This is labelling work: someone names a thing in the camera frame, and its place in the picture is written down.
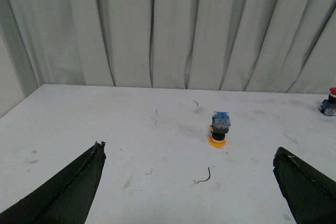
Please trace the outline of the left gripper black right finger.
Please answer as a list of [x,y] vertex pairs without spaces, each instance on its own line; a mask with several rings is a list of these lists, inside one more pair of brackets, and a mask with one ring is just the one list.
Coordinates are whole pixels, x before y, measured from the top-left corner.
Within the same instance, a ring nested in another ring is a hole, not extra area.
[[296,223],[335,223],[335,181],[283,147],[273,166]]

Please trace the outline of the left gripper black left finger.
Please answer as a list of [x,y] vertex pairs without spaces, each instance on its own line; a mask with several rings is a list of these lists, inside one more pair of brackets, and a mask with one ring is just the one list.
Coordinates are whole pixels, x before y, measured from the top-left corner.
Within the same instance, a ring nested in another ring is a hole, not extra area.
[[95,143],[51,179],[1,213],[1,223],[85,223],[106,155]]

